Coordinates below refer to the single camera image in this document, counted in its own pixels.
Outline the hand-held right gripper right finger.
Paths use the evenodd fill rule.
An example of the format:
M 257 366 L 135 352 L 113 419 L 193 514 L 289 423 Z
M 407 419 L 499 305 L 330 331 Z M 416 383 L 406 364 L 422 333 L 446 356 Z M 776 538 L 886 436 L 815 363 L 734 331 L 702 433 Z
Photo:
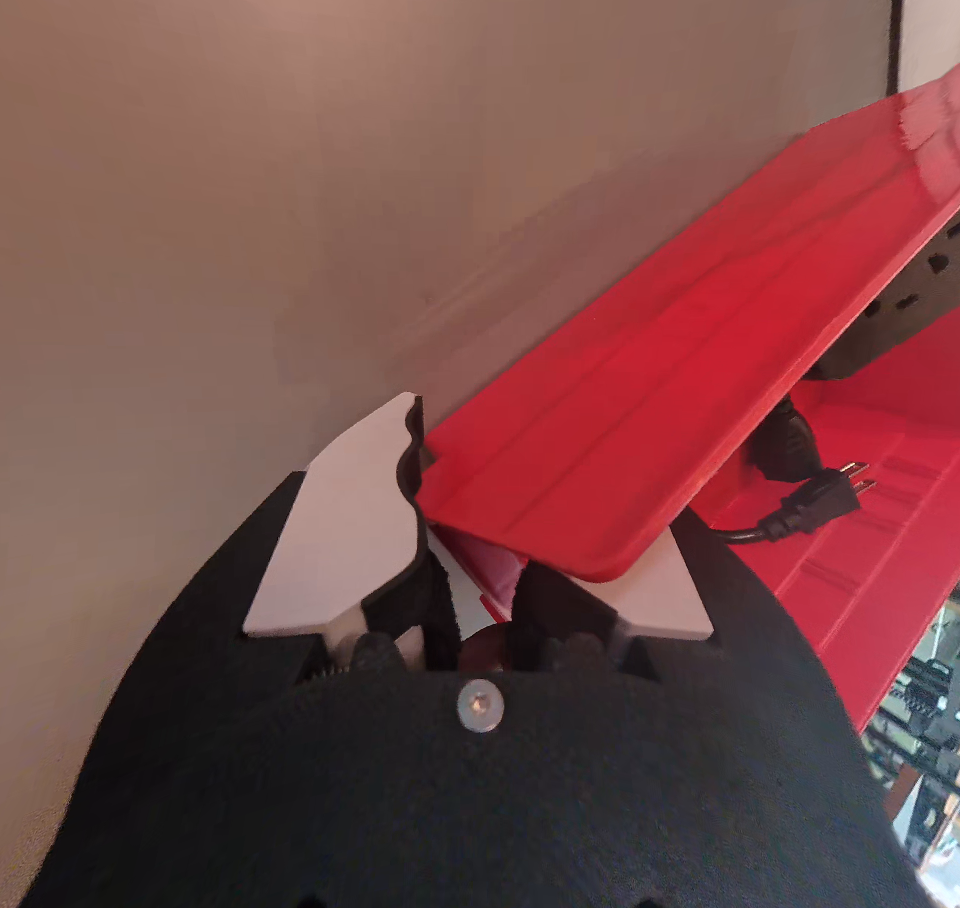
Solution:
M 588 634 L 605 646 L 629 646 L 634 638 L 699 641 L 714 632 L 668 529 L 610 581 L 589 582 L 531 562 L 515 590 L 516 623 L 560 641 Z

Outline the black power strip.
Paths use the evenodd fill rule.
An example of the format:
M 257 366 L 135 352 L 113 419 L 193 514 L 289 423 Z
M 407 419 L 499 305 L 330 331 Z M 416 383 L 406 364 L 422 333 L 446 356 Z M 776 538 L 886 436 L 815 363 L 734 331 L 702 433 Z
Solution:
M 803 376 L 848 378 L 959 305 L 959 214 L 954 213 Z

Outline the red plastic bin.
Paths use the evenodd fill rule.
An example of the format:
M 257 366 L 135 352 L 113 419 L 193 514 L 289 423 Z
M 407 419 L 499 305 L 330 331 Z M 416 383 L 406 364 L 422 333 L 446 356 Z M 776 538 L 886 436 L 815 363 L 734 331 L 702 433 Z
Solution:
M 736 553 L 864 731 L 958 583 L 958 307 L 839 380 L 804 375 L 958 213 L 959 73 L 803 135 L 435 427 L 418 502 L 510 616 L 528 562 L 620 576 L 690 507 L 745 528 L 789 486 L 747 441 L 791 394 L 862 508 Z

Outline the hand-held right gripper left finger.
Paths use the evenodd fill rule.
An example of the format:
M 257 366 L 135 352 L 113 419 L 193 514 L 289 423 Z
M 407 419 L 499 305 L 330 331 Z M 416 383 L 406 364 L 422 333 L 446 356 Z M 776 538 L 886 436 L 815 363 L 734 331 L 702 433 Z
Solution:
M 308 465 L 243 623 L 252 638 L 359 635 L 426 560 L 423 401 L 403 392 Z

